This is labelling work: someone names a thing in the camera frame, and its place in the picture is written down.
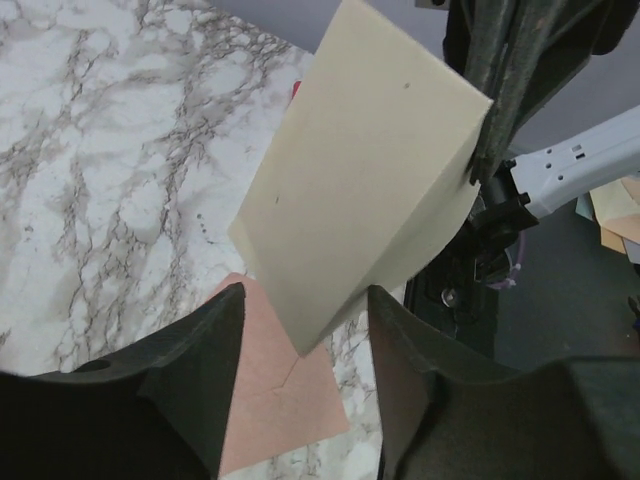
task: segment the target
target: red object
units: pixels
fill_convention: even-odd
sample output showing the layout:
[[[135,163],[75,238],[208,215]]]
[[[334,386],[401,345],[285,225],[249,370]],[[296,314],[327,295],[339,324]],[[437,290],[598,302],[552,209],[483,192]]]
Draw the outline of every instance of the red object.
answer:
[[[301,83],[302,83],[302,82],[301,82],[300,80],[298,80],[297,82],[295,82],[295,83],[293,84],[293,93],[291,94],[291,98],[292,98],[292,99],[293,99],[293,97],[295,97],[295,96],[296,96],[296,93],[298,93],[298,89],[300,88],[300,84],[301,84]]]

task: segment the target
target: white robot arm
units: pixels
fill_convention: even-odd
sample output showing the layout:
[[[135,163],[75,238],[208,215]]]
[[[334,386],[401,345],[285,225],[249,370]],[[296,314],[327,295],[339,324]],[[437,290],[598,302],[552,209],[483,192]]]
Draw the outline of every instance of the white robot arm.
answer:
[[[519,155],[511,174],[538,219],[565,203],[640,171],[640,106],[575,137]]]

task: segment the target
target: paper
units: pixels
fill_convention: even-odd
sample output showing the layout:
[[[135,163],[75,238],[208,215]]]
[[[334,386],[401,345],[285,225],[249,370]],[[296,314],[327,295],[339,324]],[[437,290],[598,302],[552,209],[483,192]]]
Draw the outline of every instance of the paper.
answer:
[[[580,195],[576,202],[576,213],[587,220],[594,221],[593,218],[593,206],[591,205],[591,199],[588,195]]]
[[[624,249],[627,251],[627,256],[631,263],[640,264],[640,244],[634,243],[631,240],[623,239]]]
[[[215,293],[238,282],[246,317],[220,476],[349,430],[326,348],[299,358],[255,280],[231,274]]]
[[[230,228],[301,354],[451,240],[490,100],[345,0]]]
[[[627,177],[623,178],[621,182],[624,188],[627,189],[629,195],[631,195],[631,198],[633,198],[636,203],[640,203],[640,180]]]
[[[600,227],[600,244],[614,252],[622,254],[627,253],[624,248],[624,241],[622,237],[604,227]]]
[[[592,190],[591,200],[601,227],[640,243],[640,205],[631,198],[622,181]]]

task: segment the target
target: marble countertop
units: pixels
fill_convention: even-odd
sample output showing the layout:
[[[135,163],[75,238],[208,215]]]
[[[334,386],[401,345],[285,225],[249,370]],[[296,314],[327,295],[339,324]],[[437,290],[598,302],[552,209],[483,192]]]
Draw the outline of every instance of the marble countertop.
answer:
[[[196,0],[0,20],[0,369],[70,371],[246,273],[227,227],[312,56]],[[364,316],[327,346],[351,431],[227,479],[375,478]]]

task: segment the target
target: gray wall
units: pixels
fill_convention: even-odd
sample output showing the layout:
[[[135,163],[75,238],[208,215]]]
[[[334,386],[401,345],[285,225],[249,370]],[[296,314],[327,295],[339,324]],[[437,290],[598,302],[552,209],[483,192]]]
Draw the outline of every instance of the gray wall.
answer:
[[[315,51],[340,0],[211,0],[308,51]],[[382,13],[442,57],[446,13],[417,9],[412,0],[371,0]],[[590,64],[516,137],[517,150],[530,151],[575,135],[640,104],[640,18],[611,54]]]

